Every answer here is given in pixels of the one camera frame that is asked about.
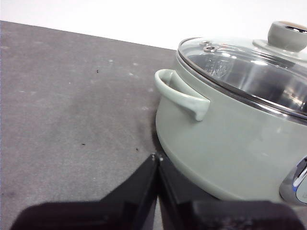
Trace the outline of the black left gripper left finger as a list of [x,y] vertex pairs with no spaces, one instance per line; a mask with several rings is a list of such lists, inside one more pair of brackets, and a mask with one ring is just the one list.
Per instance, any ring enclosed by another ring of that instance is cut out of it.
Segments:
[[156,154],[99,201],[42,203],[23,210],[16,230],[140,230],[155,209]]

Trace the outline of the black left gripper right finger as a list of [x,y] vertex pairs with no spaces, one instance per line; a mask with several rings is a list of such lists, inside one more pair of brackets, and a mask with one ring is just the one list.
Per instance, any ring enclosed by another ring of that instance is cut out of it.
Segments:
[[303,230],[288,206],[270,201],[222,201],[158,157],[160,205],[166,230]]

